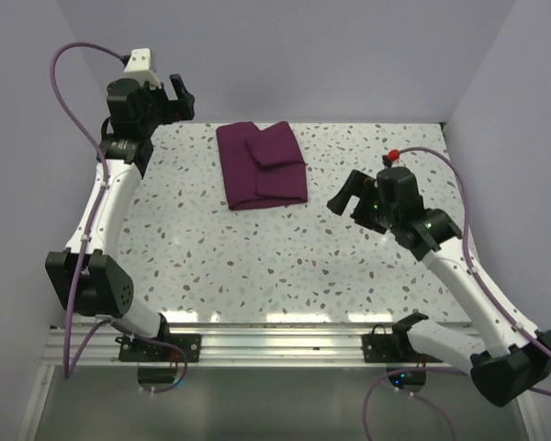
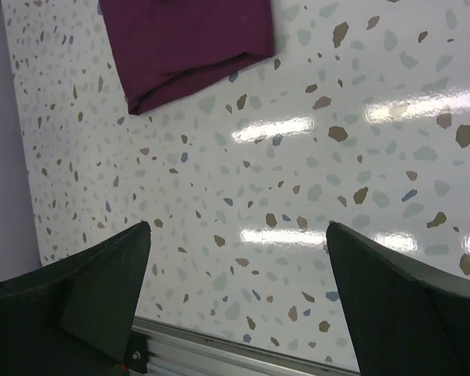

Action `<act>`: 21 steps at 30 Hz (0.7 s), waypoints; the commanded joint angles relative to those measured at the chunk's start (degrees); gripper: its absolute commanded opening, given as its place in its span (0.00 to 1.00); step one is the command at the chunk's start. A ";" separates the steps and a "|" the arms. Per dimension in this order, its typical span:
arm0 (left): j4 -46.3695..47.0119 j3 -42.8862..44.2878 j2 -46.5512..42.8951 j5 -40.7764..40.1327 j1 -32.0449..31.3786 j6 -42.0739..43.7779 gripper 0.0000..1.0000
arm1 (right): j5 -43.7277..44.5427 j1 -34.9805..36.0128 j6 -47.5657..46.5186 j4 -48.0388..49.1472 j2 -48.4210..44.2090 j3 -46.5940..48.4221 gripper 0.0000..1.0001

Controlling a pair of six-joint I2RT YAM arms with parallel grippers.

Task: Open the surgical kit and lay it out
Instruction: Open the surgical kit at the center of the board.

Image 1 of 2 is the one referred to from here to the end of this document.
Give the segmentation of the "purple surgical wrap cloth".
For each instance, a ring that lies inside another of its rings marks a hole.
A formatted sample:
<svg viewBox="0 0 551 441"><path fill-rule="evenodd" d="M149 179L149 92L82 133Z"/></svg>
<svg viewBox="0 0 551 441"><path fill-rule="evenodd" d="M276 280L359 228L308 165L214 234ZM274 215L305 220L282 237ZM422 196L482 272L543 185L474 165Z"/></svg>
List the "purple surgical wrap cloth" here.
<svg viewBox="0 0 551 441"><path fill-rule="evenodd" d="M229 209L270 209L309 200L307 165L288 122L263 130L237 122L218 127L216 135Z"/></svg>

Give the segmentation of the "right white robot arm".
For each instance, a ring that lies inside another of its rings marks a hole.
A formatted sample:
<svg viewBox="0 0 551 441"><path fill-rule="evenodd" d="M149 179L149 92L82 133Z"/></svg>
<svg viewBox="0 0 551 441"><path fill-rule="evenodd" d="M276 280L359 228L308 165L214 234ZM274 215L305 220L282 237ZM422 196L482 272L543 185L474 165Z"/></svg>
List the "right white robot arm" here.
<svg viewBox="0 0 551 441"><path fill-rule="evenodd" d="M478 331L471 337L414 312L393 323L390 334L365 334L362 342L384 362L440 360L468 374L478 392L502 407L551 372L551 330L541 331L506 300L478 261L465 256L463 234L441 209L425 207L417 179L403 166L371 177L353 170L327 203L343 214L351 198L358 225L391 232L439 278Z"/></svg>

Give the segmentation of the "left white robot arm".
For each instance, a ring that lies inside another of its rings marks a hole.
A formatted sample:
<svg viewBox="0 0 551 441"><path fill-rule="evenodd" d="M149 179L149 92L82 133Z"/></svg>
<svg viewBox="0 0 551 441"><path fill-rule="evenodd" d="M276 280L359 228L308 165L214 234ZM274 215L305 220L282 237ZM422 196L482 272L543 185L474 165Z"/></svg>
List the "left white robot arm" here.
<svg viewBox="0 0 551 441"><path fill-rule="evenodd" d="M102 157L96 178L71 239L60 252L47 255L45 267L65 310L99 317L120 329L142 335L140 349L151 360L167 358L172 337L161 331L163 318L135 294L130 275L118 263L118 239L129 204L152 158L152 135L161 125L195 116L194 96L182 77L170 82L176 98L164 88L122 78L107 87L109 117L101 130Z"/></svg>

